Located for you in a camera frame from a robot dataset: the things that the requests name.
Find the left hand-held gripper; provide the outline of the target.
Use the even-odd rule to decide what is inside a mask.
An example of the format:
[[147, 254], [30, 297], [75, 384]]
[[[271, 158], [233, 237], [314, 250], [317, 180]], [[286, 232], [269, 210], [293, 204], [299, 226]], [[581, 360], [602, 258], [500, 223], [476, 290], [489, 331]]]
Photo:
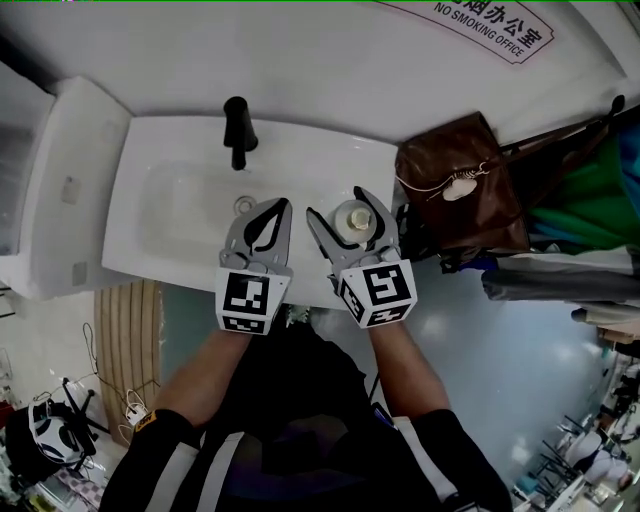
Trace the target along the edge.
[[[287, 267], [292, 216], [290, 201], [274, 198], [257, 203], [231, 224], [215, 276], [215, 312], [221, 329], [251, 335], [271, 330], [293, 279], [293, 270]], [[269, 241], [258, 245], [272, 219]]]

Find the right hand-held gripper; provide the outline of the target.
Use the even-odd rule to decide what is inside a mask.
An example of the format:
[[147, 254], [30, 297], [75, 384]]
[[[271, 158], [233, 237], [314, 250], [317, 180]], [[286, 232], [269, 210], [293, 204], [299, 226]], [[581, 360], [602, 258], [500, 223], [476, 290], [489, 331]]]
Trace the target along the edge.
[[416, 305], [411, 263], [401, 257], [398, 227], [390, 210], [363, 187], [353, 189], [376, 218], [365, 254], [346, 243], [315, 209], [306, 209], [308, 228], [322, 255], [331, 262], [334, 292], [361, 329], [402, 321]]

